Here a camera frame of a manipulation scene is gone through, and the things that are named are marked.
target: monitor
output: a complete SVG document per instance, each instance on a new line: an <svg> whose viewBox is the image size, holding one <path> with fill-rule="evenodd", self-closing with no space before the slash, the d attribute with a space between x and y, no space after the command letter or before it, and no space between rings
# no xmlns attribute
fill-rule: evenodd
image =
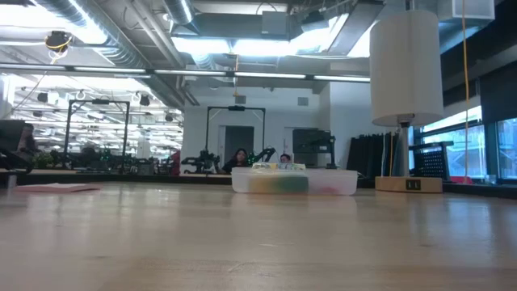
<svg viewBox="0 0 517 291"><path fill-rule="evenodd" d="M319 129L294 129L292 152L294 154L332 153L330 131Z"/></svg>
<svg viewBox="0 0 517 291"><path fill-rule="evenodd" d="M13 153L17 151L24 126L23 120L0 120L0 147Z"/></svg>

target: door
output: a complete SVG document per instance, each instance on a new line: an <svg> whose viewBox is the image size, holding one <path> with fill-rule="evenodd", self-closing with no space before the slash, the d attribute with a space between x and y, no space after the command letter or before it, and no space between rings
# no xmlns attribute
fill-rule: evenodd
<svg viewBox="0 0 517 291"><path fill-rule="evenodd" d="M225 130L225 160L228 162L238 149L246 152L253 151L254 127L253 126L226 126Z"/></svg>

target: woman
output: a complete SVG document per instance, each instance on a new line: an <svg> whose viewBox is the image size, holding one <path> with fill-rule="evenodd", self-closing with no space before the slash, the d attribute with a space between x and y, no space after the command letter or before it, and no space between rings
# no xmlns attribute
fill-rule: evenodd
<svg viewBox="0 0 517 291"><path fill-rule="evenodd" d="M23 126L22 136L19 139L16 154L26 161L31 160L38 150L34 136L32 136L33 133L34 125L27 123Z"/></svg>
<svg viewBox="0 0 517 291"><path fill-rule="evenodd" d="M280 156L280 162L281 163L291 163L291 156L288 154L282 154Z"/></svg>
<svg viewBox="0 0 517 291"><path fill-rule="evenodd" d="M248 153L244 149L238 149L225 166L222 168L226 174L231 174L232 169L235 167L248 167Z"/></svg>

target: lamp base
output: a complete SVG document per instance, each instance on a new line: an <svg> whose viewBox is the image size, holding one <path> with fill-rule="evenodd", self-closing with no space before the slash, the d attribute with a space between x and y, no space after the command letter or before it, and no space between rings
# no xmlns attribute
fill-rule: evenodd
<svg viewBox="0 0 517 291"><path fill-rule="evenodd" d="M376 177L375 189L389 192L442 193L441 178Z"/></svg>

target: power outlet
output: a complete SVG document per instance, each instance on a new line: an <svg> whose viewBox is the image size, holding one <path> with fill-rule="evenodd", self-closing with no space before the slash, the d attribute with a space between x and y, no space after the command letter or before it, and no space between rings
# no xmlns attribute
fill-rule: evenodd
<svg viewBox="0 0 517 291"><path fill-rule="evenodd" d="M407 179L406 190L420 191L422 190L422 183L419 179Z"/></svg>

